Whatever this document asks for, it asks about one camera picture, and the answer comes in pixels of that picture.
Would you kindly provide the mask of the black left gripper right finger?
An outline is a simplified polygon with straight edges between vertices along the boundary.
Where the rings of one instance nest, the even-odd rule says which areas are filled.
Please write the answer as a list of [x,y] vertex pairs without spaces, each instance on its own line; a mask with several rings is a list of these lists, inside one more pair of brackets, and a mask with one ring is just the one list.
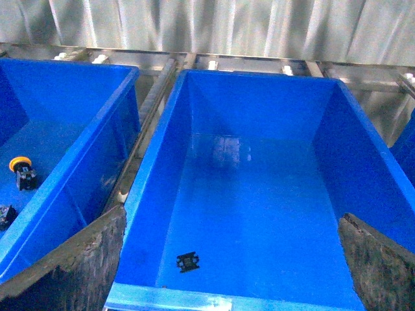
[[414,253],[346,213],[338,235],[353,280],[366,310],[414,310]]

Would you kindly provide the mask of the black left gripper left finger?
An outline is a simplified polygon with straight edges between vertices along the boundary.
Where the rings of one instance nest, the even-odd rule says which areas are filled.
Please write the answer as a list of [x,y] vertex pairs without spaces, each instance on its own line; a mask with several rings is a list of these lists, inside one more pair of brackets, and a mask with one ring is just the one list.
[[102,310],[115,279],[126,211],[115,205],[1,285],[2,310]]

